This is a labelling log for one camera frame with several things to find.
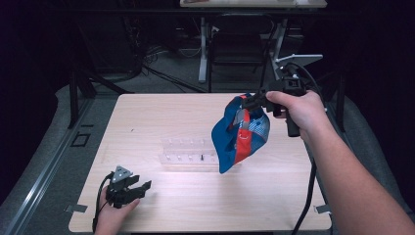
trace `forearm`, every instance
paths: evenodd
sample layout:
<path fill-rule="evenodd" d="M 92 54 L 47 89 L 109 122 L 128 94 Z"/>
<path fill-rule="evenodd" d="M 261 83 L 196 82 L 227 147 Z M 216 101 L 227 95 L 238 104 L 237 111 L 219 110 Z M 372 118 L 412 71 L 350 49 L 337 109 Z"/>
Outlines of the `forearm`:
<path fill-rule="evenodd" d="M 332 127 L 323 125 L 307 134 L 333 216 L 343 234 L 415 234 L 407 214 Z"/>

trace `cable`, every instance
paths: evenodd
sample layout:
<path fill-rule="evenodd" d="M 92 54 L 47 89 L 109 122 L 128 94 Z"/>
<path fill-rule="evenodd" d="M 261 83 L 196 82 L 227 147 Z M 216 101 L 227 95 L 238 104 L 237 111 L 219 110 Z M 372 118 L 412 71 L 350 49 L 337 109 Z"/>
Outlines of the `cable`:
<path fill-rule="evenodd" d="M 108 175 L 104 178 L 103 182 L 102 182 L 102 183 L 101 183 L 101 185 L 100 185 L 100 188 L 98 189 L 97 202 L 96 202 L 96 205 L 95 205 L 95 217 L 94 217 L 94 219 L 92 220 L 92 231 L 93 231 L 94 233 L 95 233 L 95 230 L 96 230 L 96 228 L 97 228 L 97 224 L 98 224 L 98 216 L 100 215 L 100 212 L 101 212 L 101 210 L 103 209 L 104 205 L 106 205 L 106 204 L 108 203 L 108 201 L 106 201 L 106 202 L 103 204 L 103 206 L 100 208 L 101 193 L 102 193 L 102 190 L 103 190 L 103 187 L 104 187 L 105 181 L 107 181 L 107 179 L 111 179 L 111 178 L 113 178 L 113 176 L 114 176 L 114 173 L 113 173 L 113 172 L 111 172 L 110 174 L 108 174 Z"/>
<path fill-rule="evenodd" d="M 194 86 L 194 85 L 192 85 L 192 84 L 190 84 L 190 83 L 188 83 L 188 82 L 186 82 L 184 80 L 180 80 L 179 78 L 174 77 L 172 75 L 168 75 L 168 74 L 162 73 L 160 71 L 154 70 L 154 69 L 152 69 L 152 68 L 150 68 L 150 67 L 148 67 L 146 65 L 143 65 L 143 68 L 146 69 L 147 71 L 149 71 L 150 73 L 152 73 L 152 74 L 160 77 L 161 79 L 164 79 L 164 80 L 167 80 L 167 81 L 173 83 L 177 87 L 179 85 L 179 86 L 183 86 L 183 87 L 189 88 L 191 90 L 194 90 L 194 91 L 196 91 L 198 93 L 206 93 L 206 91 L 203 88 Z"/>
<path fill-rule="evenodd" d="M 320 90 L 319 86 L 317 85 L 317 82 L 315 81 L 314 77 L 308 72 L 308 70 L 306 68 L 304 68 L 303 66 L 301 66 L 301 65 L 299 65 L 297 63 L 294 63 L 294 62 L 288 62 L 286 64 L 286 66 L 295 66 L 298 69 L 300 69 L 302 72 L 305 73 L 305 75 L 307 76 L 307 78 L 310 79 L 311 82 L 313 83 L 313 85 L 314 85 L 314 87 L 315 87 L 315 89 L 317 91 L 317 94 L 320 96 L 321 102 L 323 103 L 323 106 L 326 109 L 326 105 L 325 105 L 325 102 L 324 102 L 324 99 L 323 99 L 323 95 L 321 93 L 321 90 Z"/>
<path fill-rule="evenodd" d="M 305 73 L 307 78 L 310 79 L 311 82 L 313 83 L 313 86 L 315 87 L 315 90 L 316 90 L 318 96 L 320 96 L 320 99 L 321 99 L 321 102 L 323 103 L 324 109 L 327 110 L 324 99 L 323 99 L 323 95 L 321 93 L 321 89 L 317 85 L 317 82 L 315 81 L 314 77 L 308 72 L 308 70 L 306 68 L 304 68 L 303 66 L 301 66 L 299 64 L 296 64 L 294 62 L 288 62 L 286 64 L 286 67 L 289 67 L 289 66 L 294 66 L 294 67 L 300 69 L 303 73 Z M 305 200 L 305 206 L 302 210 L 302 213 L 299 217 L 299 220 L 297 221 L 296 226 L 294 227 L 292 235 L 297 234 L 297 232 L 299 231 L 300 226 L 302 224 L 302 221 L 304 220 L 304 218 L 307 215 L 307 212 L 310 208 L 312 193 L 313 193 L 313 189 L 314 189 L 314 181 L 315 181 L 316 172 L 317 172 L 317 165 L 316 165 L 314 160 L 311 160 L 311 171 L 310 171 L 310 177 L 309 177 L 309 180 L 308 180 L 308 190 L 307 190 L 307 198 Z"/>
<path fill-rule="evenodd" d="M 293 232 L 291 233 L 292 235 L 297 234 L 297 232 L 299 231 L 300 226 L 302 224 L 302 221 L 304 220 L 304 218 L 307 215 L 307 212 L 310 208 L 312 193 L 313 193 L 313 189 L 314 189 L 314 181 L 315 181 L 314 179 L 315 179 L 316 171 L 317 171 L 317 165 L 315 164 L 315 161 L 312 161 L 311 162 L 310 178 L 309 178 L 309 181 L 308 181 L 307 199 L 305 200 L 305 206 L 304 206 L 304 209 L 302 210 L 302 213 L 299 217 L 299 220 L 297 221 L 297 224 L 294 227 Z"/>

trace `hand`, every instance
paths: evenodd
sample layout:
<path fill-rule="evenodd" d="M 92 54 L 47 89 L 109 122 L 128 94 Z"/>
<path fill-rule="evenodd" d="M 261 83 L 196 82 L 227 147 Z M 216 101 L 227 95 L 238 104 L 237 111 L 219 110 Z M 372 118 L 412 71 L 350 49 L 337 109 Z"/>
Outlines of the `hand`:
<path fill-rule="evenodd" d="M 291 118 L 300 128 L 301 139 L 305 142 L 309 141 L 310 133 L 316 128 L 333 128 L 319 95 L 313 91 L 307 91 L 300 97 L 280 91 L 269 91 L 266 93 L 266 98 L 290 111 Z"/>
<path fill-rule="evenodd" d="M 100 208 L 102 209 L 98 216 L 98 224 L 95 231 L 95 234 L 97 235 L 116 234 L 128 214 L 140 203 L 140 200 L 136 199 L 120 209 L 113 208 L 105 199 L 107 188 L 108 186 L 106 186 L 101 193 Z"/>

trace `finger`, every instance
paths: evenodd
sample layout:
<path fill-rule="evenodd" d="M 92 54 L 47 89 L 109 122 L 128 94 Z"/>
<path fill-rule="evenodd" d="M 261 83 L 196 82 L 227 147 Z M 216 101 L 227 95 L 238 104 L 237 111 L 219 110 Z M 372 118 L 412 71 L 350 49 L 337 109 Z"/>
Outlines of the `finger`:
<path fill-rule="evenodd" d="M 140 204 L 140 199 L 135 199 L 134 201 L 132 201 L 131 203 L 125 205 L 125 207 L 123 207 L 123 209 L 125 209 L 128 212 L 133 211 L 138 205 Z"/>
<path fill-rule="evenodd" d="M 280 104 L 289 109 L 292 106 L 292 104 L 296 101 L 297 97 L 286 94 L 281 91 L 268 91 L 266 93 L 266 99 L 268 99 L 272 103 Z"/>

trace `table surface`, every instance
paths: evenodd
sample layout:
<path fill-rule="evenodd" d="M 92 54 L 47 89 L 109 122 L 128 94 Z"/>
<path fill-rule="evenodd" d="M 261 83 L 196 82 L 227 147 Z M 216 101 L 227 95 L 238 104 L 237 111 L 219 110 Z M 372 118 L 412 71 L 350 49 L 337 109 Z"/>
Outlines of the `table surface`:
<path fill-rule="evenodd" d="M 180 0 L 181 7 L 193 8 L 325 8 L 325 0 Z"/>
<path fill-rule="evenodd" d="M 286 123 L 270 117 L 268 142 L 224 174 L 217 164 L 163 164 L 165 141 L 204 140 L 224 107 L 239 94 L 121 95 L 69 223 L 72 232 L 91 231 L 95 202 L 104 177 L 121 165 L 152 188 L 129 215 L 125 232 L 219 232 L 292 230 L 305 204 L 310 160 L 300 138 L 287 136 Z M 319 185 L 300 229 L 328 229 Z"/>

